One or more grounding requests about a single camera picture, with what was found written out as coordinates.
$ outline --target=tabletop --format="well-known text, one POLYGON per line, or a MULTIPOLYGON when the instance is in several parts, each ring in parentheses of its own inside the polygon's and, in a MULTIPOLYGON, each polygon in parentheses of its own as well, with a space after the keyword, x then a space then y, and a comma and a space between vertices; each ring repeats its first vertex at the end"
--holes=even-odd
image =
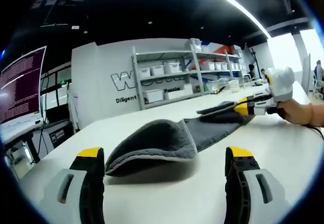
MULTIPOLYGON (((69 168, 83 149, 103 147, 106 161, 122 140, 145 123, 194 118, 197 110, 222 101, 237 101, 264 89, 265 86, 237 93, 224 91, 96 121, 42 159, 21 179, 20 185, 37 205, 44 186, 62 168, 69 168)), ((302 104, 310 102, 298 82, 294 83, 293 98, 302 104)), ((225 151, 230 145, 251 151, 260 168, 270 171, 286 189, 291 205, 309 189, 323 152, 323 141, 317 132, 292 125, 278 115, 255 116, 246 126, 200 152, 190 163, 166 164, 123 178, 105 176, 106 223, 223 223, 225 151)))

